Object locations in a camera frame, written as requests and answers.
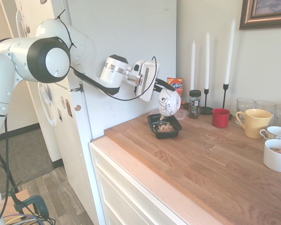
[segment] butcher block counter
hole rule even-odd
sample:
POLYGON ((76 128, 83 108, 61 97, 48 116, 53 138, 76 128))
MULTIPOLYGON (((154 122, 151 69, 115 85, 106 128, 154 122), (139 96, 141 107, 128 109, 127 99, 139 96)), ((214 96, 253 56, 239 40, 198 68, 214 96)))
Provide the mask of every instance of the butcher block counter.
POLYGON ((200 115, 179 120, 178 137, 159 140, 147 116, 105 130, 104 138, 222 224, 281 224, 281 172, 264 165, 264 139, 247 137, 235 118, 216 128, 212 115, 200 115))

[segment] black candlestick holder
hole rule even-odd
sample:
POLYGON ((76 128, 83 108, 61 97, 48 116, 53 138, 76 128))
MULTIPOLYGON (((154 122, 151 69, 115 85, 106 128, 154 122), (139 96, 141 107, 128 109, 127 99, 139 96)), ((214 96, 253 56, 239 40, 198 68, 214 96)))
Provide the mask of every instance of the black candlestick holder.
POLYGON ((207 94, 209 93, 209 89, 204 89, 204 94, 205 94, 205 106, 200 108, 200 113, 201 114, 212 114, 213 108, 206 107, 206 102, 207 102, 207 94))
POLYGON ((224 84, 223 89, 224 89, 224 100, 223 100, 223 109, 225 108, 225 100, 226 100, 226 91, 229 88, 229 84, 224 84))

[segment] red cup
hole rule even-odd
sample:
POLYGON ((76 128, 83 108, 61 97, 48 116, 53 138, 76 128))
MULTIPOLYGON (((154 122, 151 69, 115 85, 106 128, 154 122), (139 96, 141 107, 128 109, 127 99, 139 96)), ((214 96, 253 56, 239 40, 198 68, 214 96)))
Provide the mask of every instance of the red cup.
POLYGON ((212 125, 217 128, 225 128, 228 125, 230 111, 228 109, 214 109, 212 111, 212 125))

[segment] black plastic tray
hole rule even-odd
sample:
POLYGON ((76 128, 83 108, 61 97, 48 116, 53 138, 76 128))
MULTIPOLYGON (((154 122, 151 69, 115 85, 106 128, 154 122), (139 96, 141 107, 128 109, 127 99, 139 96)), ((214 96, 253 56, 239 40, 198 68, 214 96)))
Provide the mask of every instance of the black plastic tray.
POLYGON ((157 139, 166 139, 166 138, 173 138, 177 137, 179 130, 182 129, 181 124, 178 122, 176 117, 173 116, 167 116, 162 121, 160 121, 161 114, 152 114, 148 116, 148 122, 151 127, 151 130, 156 134, 157 139), (162 124, 165 124, 166 122, 169 122, 173 127, 174 131, 169 132, 158 132, 158 126, 161 126, 162 124))

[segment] yellow mug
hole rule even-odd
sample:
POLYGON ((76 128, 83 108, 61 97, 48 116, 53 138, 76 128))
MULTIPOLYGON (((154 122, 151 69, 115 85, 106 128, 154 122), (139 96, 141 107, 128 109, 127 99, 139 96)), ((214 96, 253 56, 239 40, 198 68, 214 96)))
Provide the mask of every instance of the yellow mug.
POLYGON ((267 128, 273 115, 262 109, 248 109, 245 112, 237 112, 235 116, 243 126, 245 135, 257 139, 262 138, 260 130, 267 128), (239 114, 244 115, 245 124, 240 120, 239 114))

